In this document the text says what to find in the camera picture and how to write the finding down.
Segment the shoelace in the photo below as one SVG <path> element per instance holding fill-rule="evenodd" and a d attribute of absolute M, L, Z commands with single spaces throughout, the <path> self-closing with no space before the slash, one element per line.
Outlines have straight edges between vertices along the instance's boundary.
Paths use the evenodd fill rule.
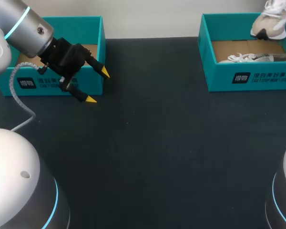
<path fill-rule="evenodd" d="M 228 60 L 233 61 L 233 62 L 253 62 L 254 58 L 256 58 L 256 56 L 252 53 L 245 54 L 245 55 L 242 55 L 239 53 L 239 57 L 231 55 L 228 57 Z"/>
<path fill-rule="evenodd" d="M 283 0 L 279 5 L 273 5 L 268 0 L 265 4 L 265 10 L 262 12 L 262 15 L 281 18 L 281 16 L 278 14 L 281 14 L 284 10 L 286 10 L 286 0 Z"/>

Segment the screw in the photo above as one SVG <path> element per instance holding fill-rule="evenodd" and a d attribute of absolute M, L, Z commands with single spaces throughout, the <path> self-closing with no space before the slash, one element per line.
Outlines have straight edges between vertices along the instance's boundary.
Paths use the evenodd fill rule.
<path fill-rule="evenodd" d="M 38 27 L 37 32 L 38 32 L 40 35 L 43 35 L 43 34 L 44 34 L 44 30 L 43 30 L 42 27 Z"/>

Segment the blue led ring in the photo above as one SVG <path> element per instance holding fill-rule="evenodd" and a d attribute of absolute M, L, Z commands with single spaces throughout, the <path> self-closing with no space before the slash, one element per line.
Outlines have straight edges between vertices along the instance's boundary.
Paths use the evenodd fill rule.
<path fill-rule="evenodd" d="M 46 224 L 41 228 L 41 229 L 46 229 L 48 224 L 51 222 L 51 219 L 53 218 L 54 216 L 54 213 L 55 213 L 55 210 L 56 210 L 56 207 L 57 207 L 57 202 L 58 202 L 58 187 L 57 187 L 57 183 L 56 183 L 56 180 L 54 179 L 55 181 L 55 185 L 56 185 L 56 200 L 55 200 L 55 205 L 54 205 L 54 208 L 53 208 L 53 211 L 48 219 L 48 221 L 46 222 Z"/>
<path fill-rule="evenodd" d="M 17 29 L 17 27 L 20 25 L 20 23 L 23 21 L 23 19 L 25 18 L 25 16 L 27 16 L 27 14 L 30 11 L 30 7 L 28 6 L 27 9 L 25 10 L 25 12 L 23 13 L 23 15 L 21 16 L 21 18 L 18 20 L 18 22 L 14 25 L 14 27 L 8 32 L 8 34 L 5 35 L 5 39 L 8 39 L 9 36 L 11 36 L 11 34 Z"/>
<path fill-rule="evenodd" d="M 275 186 L 275 178 L 276 178 L 276 174 L 275 174 L 275 177 L 273 178 L 273 182 L 272 182 L 272 196 L 273 196 L 273 200 L 274 200 L 274 202 L 275 202 L 275 205 L 276 205 L 276 208 L 277 208 L 278 212 L 279 212 L 280 215 L 282 216 L 283 220 L 285 220 L 285 222 L 286 222 L 286 218 L 284 217 L 283 213 L 282 213 L 281 210 L 278 208 L 278 205 L 277 205 L 277 203 L 276 203 L 275 188 L 274 188 L 274 186 Z"/>

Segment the printed logo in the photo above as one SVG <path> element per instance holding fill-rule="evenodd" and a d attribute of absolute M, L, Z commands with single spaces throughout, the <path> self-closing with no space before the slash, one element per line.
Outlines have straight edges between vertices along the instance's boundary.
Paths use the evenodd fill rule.
<path fill-rule="evenodd" d="M 17 78 L 17 81 L 22 89 L 36 89 L 36 84 L 31 77 Z"/>
<path fill-rule="evenodd" d="M 232 83 L 246 83 L 251 73 L 235 73 Z"/>

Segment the white sneaker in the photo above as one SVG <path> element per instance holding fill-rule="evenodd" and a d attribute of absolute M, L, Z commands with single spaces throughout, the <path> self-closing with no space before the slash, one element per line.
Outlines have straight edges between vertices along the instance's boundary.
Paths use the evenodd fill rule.
<path fill-rule="evenodd" d="M 231 55 L 228 57 L 228 60 L 221 61 L 219 63 L 241 63 L 241 62 L 277 62 L 277 61 L 286 61 L 285 54 L 246 54 L 242 55 L 239 53 L 239 57 Z"/>
<path fill-rule="evenodd" d="M 253 23 L 251 35 L 258 39 L 282 40 L 286 37 L 286 0 L 268 0 L 265 10 Z"/>

